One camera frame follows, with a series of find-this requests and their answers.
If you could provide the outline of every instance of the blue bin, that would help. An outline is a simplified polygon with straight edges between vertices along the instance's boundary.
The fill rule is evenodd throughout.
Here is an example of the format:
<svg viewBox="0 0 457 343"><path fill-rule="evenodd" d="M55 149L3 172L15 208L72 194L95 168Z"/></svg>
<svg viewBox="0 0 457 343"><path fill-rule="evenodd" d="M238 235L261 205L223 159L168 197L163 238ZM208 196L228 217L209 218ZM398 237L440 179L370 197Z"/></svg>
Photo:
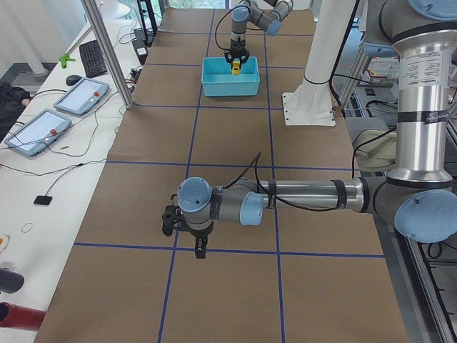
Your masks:
<svg viewBox="0 0 457 343"><path fill-rule="evenodd" d="M223 57L203 59L201 83L206 96L257 95L260 76L256 57L249 57L241 66L241 74L233 75Z"/></svg>

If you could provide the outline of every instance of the red cylinder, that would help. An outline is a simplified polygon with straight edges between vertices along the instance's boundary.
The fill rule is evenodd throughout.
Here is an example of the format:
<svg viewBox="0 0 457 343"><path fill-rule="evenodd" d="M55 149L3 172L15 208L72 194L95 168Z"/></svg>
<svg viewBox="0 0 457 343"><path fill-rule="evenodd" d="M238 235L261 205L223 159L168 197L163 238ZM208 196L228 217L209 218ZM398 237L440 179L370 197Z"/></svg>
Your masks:
<svg viewBox="0 0 457 343"><path fill-rule="evenodd" d="M46 311L31 309L8 302L0 303L0 327L38 331Z"/></svg>

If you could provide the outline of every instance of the black keyboard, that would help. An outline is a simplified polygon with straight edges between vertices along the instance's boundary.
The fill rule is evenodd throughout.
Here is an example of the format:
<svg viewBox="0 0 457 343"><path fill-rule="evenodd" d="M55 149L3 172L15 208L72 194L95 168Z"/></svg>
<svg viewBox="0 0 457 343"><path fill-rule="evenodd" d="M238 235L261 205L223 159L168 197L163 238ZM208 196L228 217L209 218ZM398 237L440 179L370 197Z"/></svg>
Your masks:
<svg viewBox="0 0 457 343"><path fill-rule="evenodd" d="M81 61L87 77L106 73L106 65L98 41L88 41L79 46Z"/></svg>

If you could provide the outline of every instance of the black cylinder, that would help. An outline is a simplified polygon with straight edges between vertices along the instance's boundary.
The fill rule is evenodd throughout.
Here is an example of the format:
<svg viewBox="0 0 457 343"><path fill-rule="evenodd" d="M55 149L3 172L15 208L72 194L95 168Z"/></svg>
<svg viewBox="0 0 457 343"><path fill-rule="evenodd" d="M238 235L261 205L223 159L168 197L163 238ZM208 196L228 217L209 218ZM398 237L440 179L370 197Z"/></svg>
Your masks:
<svg viewBox="0 0 457 343"><path fill-rule="evenodd" d="M0 268L0 292L14 293L21 289L24 277L11 270Z"/></svg>

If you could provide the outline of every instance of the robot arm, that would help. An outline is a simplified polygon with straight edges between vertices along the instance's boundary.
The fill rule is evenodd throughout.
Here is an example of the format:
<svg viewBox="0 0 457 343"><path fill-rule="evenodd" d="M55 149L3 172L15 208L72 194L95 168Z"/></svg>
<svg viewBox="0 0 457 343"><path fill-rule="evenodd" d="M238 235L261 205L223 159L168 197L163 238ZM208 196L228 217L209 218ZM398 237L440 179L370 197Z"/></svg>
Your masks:
<svg viewBox="0 0 457 343"><path fill-rule="evenodd" d="M164 234L171 235L174 229L190 231L196 237L196 256L204 258L214 221L256 225L264 208L277 206L371 213L424 243L439 242L457 232L457 195L449 191L452 177L443 168L457 7L453 0L430 6L424 0L369 3L367 28L373 30L367 31L367 39L392 44L401 58L396 165L387 177L349 182L238 180L226 188L211 188L203 179L190 178L179 187L179 205L166 208ZM402 20L388 20L398 13Z"/></svg>
<svg viewBox="0 0 457 343"><path fill-rule="evenodd" d="M230 49L224 52L224 56L230 63L233 74L240 74L241 65L249 58L249 51L246 50L247 23L250 21L270 36L274 36L281 28L281 22L292 11L292 0L266 2L273 7L268 13L260 9L254 0L243 0L232 10Z"/></svg>

